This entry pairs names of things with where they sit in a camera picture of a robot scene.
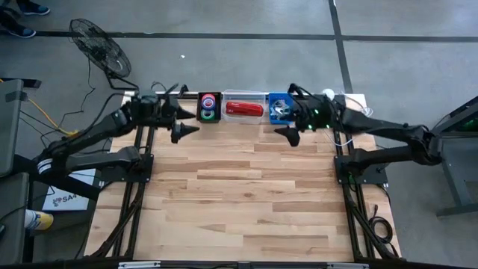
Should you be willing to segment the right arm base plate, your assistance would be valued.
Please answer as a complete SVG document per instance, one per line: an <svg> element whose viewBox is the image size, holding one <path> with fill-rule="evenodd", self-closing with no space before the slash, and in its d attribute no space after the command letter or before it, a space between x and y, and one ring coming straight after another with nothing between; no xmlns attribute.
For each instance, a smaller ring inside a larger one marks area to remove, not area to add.
<svg viewBox="0 0 478 269"><path fill-rule="evenodd" d="M351 157L348 155L337 155L334 157L335 175L338 184L383 185L388 182L384 164L373 164L363 171L357 172L347 167L348 161L350 160Z"/></svg>

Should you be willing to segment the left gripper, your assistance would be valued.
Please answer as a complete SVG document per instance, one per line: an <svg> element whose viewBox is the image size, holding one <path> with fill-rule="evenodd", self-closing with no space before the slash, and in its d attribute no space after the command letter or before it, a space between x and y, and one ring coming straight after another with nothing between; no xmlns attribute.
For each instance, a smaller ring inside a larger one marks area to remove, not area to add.
<svg viewBox="0 0 478 269"><path fill-rule="evenodd" d="M172 143L178 143L184 136L200 130L200 127L187 126L184 123L173 124L171 120L166 118L186 120L196 117L195 114L183 109L175 96L166 95L162 106L161 100L155 93L143 95L139 101L138 125L171 129L170 137Z"/></svg>

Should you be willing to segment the black plastic bin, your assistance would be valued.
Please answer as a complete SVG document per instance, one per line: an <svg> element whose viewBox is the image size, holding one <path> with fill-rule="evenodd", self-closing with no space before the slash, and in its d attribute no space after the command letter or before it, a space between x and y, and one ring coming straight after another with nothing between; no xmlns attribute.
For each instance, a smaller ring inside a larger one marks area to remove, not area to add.
<svg viewBox="0 0 478 269"><path fill-rule="evenodd" d="M210 93L215 95L216 98L216 107L214 109L215 111L215 120L201 120L201 110L203 109L201 106L201 98L203 95ZM200 121L201 123L218 123L221 120L221 103L222 103L222 93L221 92L203 92L199 93L198 99L197 99L197 105L196 105L196 119Z"/></svg>

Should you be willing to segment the red cylindrical bottle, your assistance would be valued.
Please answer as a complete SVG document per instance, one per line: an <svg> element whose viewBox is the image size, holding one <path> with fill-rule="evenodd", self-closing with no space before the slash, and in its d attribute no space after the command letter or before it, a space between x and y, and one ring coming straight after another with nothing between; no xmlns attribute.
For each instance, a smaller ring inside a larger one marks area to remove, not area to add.
<svg viewBox="0 0 478 269"><path fill-rule="evenodd" d="M262 105L248 102L233 102L226 103L226 113L231 115L261 117L264 113Z"/></svg>

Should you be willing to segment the dark metal cart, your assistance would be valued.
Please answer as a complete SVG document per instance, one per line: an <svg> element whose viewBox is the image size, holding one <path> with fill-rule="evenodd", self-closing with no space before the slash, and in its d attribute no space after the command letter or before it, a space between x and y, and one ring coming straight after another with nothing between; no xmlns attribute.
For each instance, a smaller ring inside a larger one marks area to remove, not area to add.
<svg viewBox="0 0 478 269"><path fill-rule="evenodd" d="M446 114L433 128L441 143L441 166L454 205L437 217L478 212L467 184L478 183L478 96Z"/></svg>

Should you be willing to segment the white printed sign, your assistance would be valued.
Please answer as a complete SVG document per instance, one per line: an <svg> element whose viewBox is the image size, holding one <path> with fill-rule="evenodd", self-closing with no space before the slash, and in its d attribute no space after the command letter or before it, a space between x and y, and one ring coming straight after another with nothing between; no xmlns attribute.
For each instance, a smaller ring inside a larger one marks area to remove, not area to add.
<svg viewBox="0 0 478 269"><path fill-rule="evenodd" d="M96 170L89 169L75 171L69 176L83 183L93 185L97 174ZM56 187L50 187L43 203L42 211L84 211L87 209L88 203L88 198L60 190Z"/></svg>

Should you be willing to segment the dark grey cabinet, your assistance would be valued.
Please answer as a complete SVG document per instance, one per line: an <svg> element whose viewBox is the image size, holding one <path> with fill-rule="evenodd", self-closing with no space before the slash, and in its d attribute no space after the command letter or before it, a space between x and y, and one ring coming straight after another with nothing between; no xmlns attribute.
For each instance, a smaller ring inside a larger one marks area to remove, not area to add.
<svg viewBox="0 0 478 269"><path fill-rule="evenodd" d="M25 94L19 79L0 82L0 267L31 260L25 210L33 203L33 183L16 154L19 114Z"/></svg>

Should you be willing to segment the black aluminium table frame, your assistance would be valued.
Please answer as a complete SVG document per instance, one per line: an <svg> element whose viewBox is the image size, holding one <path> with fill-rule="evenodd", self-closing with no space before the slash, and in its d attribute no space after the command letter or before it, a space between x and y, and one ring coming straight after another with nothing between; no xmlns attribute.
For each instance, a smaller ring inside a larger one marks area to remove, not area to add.
<svg viewBox="0 0 478 269"><path fill-rule="evenodd" d="M171 144L164 131L114 139L154 155L149 182L101 192L79 268L160 261L156 269L326 269L348 262L388 269L355 218L391 219L381 188L338 184L346 136L306 132L291 147L266 122L225 121Z"/></svg>

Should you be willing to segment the black diagonal beam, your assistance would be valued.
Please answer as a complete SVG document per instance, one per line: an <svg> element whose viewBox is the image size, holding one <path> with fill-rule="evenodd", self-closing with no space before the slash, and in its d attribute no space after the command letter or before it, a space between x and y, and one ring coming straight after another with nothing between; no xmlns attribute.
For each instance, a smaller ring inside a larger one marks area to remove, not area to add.
<svg viewBox="0 0 478 269"><path fill-rule="evenodd" d="M32 160L21 155L14 156L12 173L27 173L31 181L51 185L63 191L77 194L93 201L97 201L101 192L99 188L69 176L59 176L55 174L52 176L46 174L40 175L37 170L37 165Z"/></svg>

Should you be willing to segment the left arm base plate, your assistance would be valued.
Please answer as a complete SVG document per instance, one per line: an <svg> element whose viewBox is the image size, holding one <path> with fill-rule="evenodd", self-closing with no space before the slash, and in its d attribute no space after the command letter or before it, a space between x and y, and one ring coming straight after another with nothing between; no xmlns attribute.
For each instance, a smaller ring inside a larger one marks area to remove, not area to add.
<svg viewBox="0 0 478 269"><path fill-rule="evenodd" d="M106 182L147 183L152 177L153 162L154 155L142 154L138 161L131 164L118 164L99 171Z"/></svg>

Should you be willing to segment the silver bracket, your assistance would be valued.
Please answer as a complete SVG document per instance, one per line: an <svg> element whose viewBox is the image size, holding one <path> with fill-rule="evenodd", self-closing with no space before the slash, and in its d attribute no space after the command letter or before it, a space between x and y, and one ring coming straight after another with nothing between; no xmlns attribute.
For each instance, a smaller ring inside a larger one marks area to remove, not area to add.
<svg viewBox="0 0 478 269"><path fill-rule="evenodd" d="M326 269L370 269L370 267L360 263L333 262L328 263Z"/></svg>
<svg viewBox="0 0 478 269"><path fill-rule="evenodd" d="M120 262L117 269L156 269L160 267L160 261L131 261Z"/></svg>

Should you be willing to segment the clear plastic bin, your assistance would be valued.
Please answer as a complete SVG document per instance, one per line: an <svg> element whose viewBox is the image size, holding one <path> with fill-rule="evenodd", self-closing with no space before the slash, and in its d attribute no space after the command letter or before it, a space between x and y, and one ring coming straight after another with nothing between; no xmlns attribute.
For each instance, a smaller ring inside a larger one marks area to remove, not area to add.
<svg viewBox="0 0 478 269"><path fill-rule="evenodd" d="M248 102L255 103L263 106L264 113L261 117L251 117L251 116L241 116L241 115L231 115L226 113L226 103L229 101L233 102ZM230 123L240 123L240 124L259 124L265 114L266 107L266 94L258 91L251 90L224 90L222 94L222 118L226 122Z"/></svg>

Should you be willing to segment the blue plastic bin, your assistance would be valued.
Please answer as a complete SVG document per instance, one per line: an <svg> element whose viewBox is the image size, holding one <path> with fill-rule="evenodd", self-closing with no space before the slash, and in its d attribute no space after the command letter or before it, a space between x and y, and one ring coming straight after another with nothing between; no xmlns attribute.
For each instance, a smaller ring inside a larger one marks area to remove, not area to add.
<svg viewBox="0 0 478 269"><path fill-rule="evenodd" d="M271 108L271 105L274 103L275 100L277 99L282 99L285 101L288 107L291 105L291 100L289 99L289 94L288 93L270 93L268 96L268 110L269 110L269 119L271 124L276 124L276 125L287 125L290 124L291 121L289 121L289 116L285 120L278 120L277 119L277 113Z"/></svg>

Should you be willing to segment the yellow and white container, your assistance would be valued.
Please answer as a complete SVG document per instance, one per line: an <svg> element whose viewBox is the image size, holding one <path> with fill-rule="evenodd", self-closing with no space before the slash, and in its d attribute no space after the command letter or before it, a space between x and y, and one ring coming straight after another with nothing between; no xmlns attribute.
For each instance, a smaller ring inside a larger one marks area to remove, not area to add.
<svg viewBox="0 0 478 269"><path fill-rule="evenodd" d="M54 222L54 216L42 211L25 210L24 227L29 230L47 230Z"/></svg>

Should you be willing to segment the black floor fan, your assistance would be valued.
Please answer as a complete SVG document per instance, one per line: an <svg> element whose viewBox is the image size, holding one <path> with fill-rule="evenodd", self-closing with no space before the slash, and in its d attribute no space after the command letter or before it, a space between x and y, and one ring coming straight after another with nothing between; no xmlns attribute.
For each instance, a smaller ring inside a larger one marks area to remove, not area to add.
<svg viewBox="0 0 478 269"><path fill-rule="evenodd" d="M131 63L125 52L106 31L87 19L72 19L69 32L78 49L103 71L113 90L138 90L126 78L131 73Z"/></svg>

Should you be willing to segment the purple tape roll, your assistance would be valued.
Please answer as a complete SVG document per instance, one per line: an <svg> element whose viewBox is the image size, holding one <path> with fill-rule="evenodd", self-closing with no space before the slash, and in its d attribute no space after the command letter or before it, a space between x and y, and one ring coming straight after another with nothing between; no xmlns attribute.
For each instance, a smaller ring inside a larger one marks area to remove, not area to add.
<svg viewBox="0 0 478 269"><path fill-rule="evenodd" d="M215 95L207 93L201 98L201 106L204 110L210 111L214 110L216 107L216 98Z"/></svg>

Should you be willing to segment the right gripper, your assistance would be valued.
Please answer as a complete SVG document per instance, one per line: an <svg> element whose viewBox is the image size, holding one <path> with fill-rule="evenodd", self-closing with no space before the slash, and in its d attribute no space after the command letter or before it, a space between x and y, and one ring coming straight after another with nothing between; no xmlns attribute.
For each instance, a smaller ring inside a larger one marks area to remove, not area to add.
<svg viewBox="0 0 478 269"><path fill-rule="evenodd" d="M317 129L340 127L337 102L329 100L326 96L311 96L309 99L299 100L296 100L294 96L289 96L289 99L291 100L290 114L294 114L294 124L297 129L286 126L273 131L286 137L292 147L299 145L299 130L316 131Z"/></svg>

